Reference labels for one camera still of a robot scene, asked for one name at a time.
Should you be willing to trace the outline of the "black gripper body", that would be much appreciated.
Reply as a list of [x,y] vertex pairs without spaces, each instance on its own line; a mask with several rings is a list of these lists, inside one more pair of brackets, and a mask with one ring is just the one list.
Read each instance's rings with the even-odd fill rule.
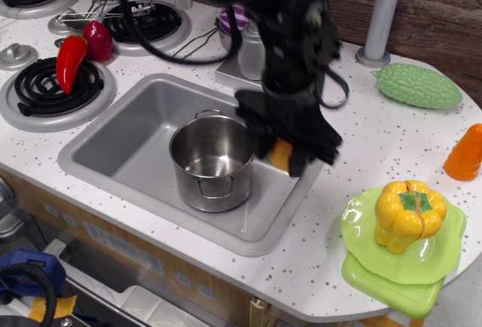
[[332,165],[338,157],[341,136],[323,117],[313,86],[291,94],[238,90],[236,113],[244,119],[263,118],[269,121],[277,138],[314,153]]

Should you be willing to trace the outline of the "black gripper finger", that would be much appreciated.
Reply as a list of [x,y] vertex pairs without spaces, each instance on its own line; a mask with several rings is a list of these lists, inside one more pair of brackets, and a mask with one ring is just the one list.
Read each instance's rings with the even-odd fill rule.
[[260,159],[265,157],[277,140],[272,124],[263,118],[247,118],[246,126],[253,154]]
[[311,151],[295,146],[288,162],[289,175],[291,177],[301,177],[305,169],[317,160],[317,156]]

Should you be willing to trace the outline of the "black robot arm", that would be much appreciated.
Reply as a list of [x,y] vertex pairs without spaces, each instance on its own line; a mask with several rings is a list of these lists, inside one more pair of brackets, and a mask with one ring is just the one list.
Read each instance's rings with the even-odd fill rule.
[[328,0],[208,0],[240,5],[256,22],[265,49],[262,88],[238,90],[237,114],[253,152],[292,177],[314,160],[333,164],[341,136],[325,120],[324,81],[340,55]]

